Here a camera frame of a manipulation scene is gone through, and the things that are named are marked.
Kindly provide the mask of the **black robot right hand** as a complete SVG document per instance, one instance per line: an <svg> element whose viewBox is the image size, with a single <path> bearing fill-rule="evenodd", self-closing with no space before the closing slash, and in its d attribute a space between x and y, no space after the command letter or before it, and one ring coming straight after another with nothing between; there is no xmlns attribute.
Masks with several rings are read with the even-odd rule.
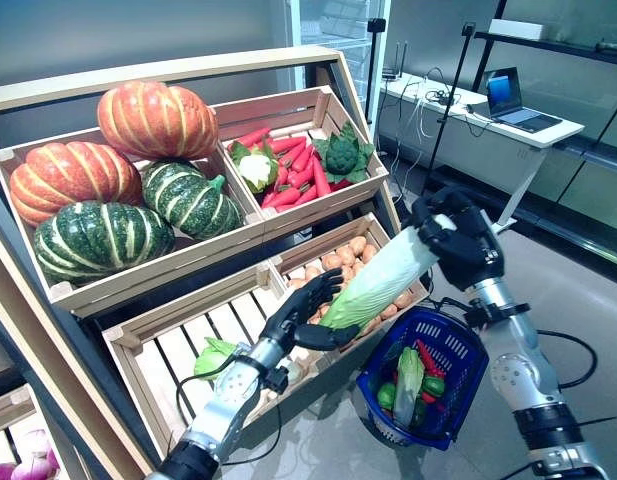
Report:
<svg viewBox="0 0 617 480"><path fill-rule="evenodd" d="M444 187L412 204L409 224L457 289L504 275L502 249L481 210L461 187Z"/></svg>

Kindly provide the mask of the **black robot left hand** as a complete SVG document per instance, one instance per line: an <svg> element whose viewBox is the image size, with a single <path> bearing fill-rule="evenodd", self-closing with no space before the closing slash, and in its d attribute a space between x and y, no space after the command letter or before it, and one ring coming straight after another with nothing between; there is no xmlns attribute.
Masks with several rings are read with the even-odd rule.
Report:
<svg viewBox="0 0 617 480"><path fill-rule="evenodd" d="M332 351L348 344L359 333L359 326L335 329L308 322L322 304L331 301L341 290L342 283L340 267L314 277L294 291L267 320L260 337L274 340L285 354L296 346Z"/></svg>

